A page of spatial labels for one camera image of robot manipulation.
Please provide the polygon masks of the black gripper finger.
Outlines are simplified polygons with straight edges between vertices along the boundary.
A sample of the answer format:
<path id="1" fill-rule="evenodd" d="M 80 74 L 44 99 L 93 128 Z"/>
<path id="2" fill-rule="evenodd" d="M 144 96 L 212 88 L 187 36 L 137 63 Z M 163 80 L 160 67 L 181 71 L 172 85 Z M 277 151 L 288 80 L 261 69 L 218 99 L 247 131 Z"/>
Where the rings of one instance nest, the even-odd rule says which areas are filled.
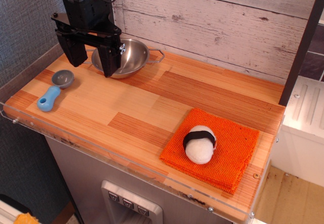
<path id="1" fill-rule="evenodd" d="M 77 39 L 75 34 L 64 34 L 57 30 L 56 35 L 64 54 L 72 66 L 78 67 L 88 58 L 85 45 Z"/>
<path id="2" fill-rule="evenodd" d="M 122 43 L 119 41 L 113 45 L 102 44 L 98 47 L 100 62 L 105 77 L 112 76 L 121 66 Z"/>

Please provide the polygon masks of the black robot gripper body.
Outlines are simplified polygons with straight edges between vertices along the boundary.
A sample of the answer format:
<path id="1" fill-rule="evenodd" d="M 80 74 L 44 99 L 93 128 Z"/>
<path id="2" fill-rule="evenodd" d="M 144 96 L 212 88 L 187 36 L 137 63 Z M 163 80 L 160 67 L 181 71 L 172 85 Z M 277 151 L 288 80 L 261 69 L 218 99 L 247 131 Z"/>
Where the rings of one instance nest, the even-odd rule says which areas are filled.
<path id="1" fill-rule="evenodd" d="M 108 46 L 121 48 L 121 30 L 112 22 L 114 0 L 62 0 L 65 13 L 54 13 L 61 47 Z"/>

